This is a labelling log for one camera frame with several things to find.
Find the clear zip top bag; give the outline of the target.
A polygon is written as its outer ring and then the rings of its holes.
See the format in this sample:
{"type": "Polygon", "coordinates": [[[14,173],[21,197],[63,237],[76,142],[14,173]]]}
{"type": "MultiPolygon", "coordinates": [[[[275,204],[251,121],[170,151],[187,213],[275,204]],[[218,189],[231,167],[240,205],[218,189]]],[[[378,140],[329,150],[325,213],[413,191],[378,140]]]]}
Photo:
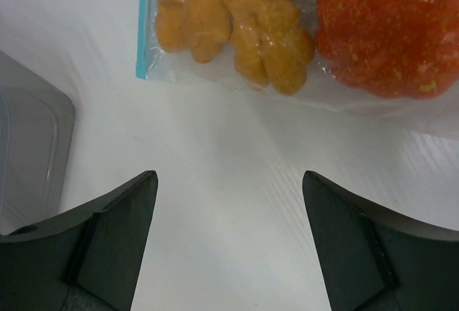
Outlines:
{"type": "Polygon", "coordinates": [[[458,137],[458,0],[139,0],[136,74],[458,137]]]}

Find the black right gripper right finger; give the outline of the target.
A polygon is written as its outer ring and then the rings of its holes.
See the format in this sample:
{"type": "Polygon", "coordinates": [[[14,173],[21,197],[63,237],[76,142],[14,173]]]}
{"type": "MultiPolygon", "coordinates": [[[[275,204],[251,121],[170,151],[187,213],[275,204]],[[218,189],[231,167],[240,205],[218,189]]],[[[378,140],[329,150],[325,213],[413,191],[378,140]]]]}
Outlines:
{"type": "Polygon", "coordinates": [[[313,171],[303,197],[332,310],[457,310],[458,232],[313,171]]]}

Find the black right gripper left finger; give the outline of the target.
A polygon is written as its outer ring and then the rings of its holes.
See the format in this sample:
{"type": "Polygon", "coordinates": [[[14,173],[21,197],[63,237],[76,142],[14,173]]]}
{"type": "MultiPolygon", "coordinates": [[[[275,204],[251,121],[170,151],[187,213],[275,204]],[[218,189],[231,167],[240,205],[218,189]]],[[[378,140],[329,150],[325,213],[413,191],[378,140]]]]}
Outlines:
{"type": "Polygon", "coordinates": [[[2,310],[130,310],[153,218],[155,171],[1,236],[2,310]]]}

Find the clear grey plastic container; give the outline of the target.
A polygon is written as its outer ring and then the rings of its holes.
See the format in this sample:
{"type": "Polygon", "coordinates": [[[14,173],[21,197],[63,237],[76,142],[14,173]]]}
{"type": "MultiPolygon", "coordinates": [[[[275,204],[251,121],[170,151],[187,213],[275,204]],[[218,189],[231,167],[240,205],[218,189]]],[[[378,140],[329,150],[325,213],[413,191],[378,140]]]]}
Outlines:
{"type": "Polygon", "coordinates": [[[1,54],[1,233],[57,214],[75,123],[65,93],[1,54]]]}

